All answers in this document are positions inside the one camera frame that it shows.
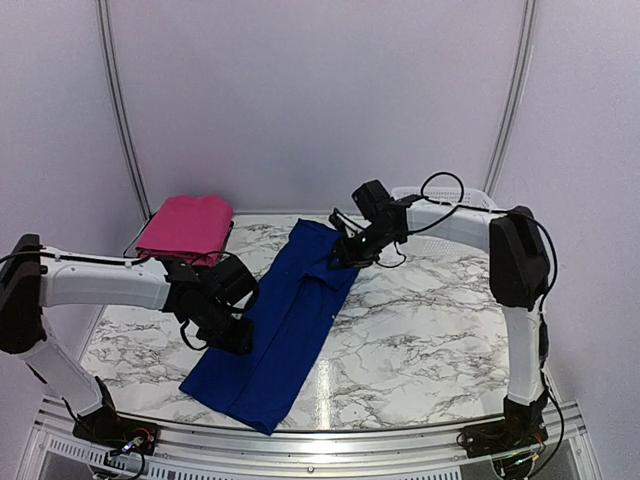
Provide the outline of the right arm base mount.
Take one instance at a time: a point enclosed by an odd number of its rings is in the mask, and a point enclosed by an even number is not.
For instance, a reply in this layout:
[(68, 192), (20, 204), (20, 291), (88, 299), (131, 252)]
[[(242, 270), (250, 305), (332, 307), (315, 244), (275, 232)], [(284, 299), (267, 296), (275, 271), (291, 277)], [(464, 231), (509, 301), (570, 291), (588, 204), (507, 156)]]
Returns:
[(502, 454), (529, 446), (540, 446), (548, 439), (542, 416), (506, 413), (502, 420), (466, 426), (456, 438), (468, 458)]

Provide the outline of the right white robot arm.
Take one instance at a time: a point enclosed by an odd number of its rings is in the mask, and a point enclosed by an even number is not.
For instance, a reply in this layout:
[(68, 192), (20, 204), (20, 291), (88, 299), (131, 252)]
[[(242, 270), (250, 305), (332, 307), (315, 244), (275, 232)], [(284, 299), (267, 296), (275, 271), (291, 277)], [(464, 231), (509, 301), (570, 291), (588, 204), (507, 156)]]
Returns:
[(544, 303), (557, 279), (557, 254), (546, 228), (525, 206), (499, 209), (465, 200), (463, 186), (450, 199), (435, 199), (425, 186), (396, 198), (378, 180), (352, 194), (367, 221), (362, 227), (334, 210), (330, 223), (341, 235), (332, 246), (328, 267), (364, 269), (380, 259), (387, 246), (426, 235), (484, 251), (489, 257), (489, 287), (506, 321), (509, 383), (504, 419), (495, 438), (515, 448), (541, 421), (549, 399), (544, 376), (548, 328)]

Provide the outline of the blue garment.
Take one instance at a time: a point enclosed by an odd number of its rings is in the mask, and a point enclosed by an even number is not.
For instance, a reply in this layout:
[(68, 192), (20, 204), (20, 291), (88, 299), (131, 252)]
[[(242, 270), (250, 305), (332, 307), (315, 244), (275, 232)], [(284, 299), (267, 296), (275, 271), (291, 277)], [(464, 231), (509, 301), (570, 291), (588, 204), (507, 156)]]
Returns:
[(247, 356), (210, 348), (179, 389), (200, 404), (270, 435), (288, 415), (358, 272), (329, 269), (338, 231), (300, 219), (269, 270), (247, 317)]

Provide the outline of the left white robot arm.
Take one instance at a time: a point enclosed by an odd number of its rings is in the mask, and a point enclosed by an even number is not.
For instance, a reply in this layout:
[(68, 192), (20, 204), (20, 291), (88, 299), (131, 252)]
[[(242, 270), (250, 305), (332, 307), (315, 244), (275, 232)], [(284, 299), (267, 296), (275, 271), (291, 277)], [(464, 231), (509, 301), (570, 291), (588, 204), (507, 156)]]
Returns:
[(60, 396), (80, 431), (119, 444), (126, 423), (106, 385), (55, 339), (45, 309), (121, 305), (169, 313), (182, 328), (195, 324), (206, 346), (246, 355), (254, 324), (245, 314), (259, 297), (259, 285), (236, 255), (218, 256), (206, 266), (165, 256), (81, 255), (25, 234), (1, 259), (1, 350), (21, 358)]

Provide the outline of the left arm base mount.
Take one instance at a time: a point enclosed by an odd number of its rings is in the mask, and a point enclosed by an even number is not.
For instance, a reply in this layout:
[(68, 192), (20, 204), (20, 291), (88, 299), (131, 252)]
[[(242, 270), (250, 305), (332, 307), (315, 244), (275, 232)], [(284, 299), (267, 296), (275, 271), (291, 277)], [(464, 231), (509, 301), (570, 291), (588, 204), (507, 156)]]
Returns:
[(158, 434), (156, 423), (123, 417), (108, 407), (74, 418), (73, 435), (76, 438), (122, 453), (136, 451), (145, 456), (152, 455)]

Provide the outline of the pink trousers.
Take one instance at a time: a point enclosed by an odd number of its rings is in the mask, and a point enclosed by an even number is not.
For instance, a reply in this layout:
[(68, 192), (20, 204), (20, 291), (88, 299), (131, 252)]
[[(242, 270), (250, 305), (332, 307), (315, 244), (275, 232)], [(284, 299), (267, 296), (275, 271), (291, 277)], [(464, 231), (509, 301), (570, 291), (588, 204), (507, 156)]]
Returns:
[(144, 228), (136, 254), (213, 266), (224, 249), (232, 220), (232, 206), (217, 195), (171, 197)]

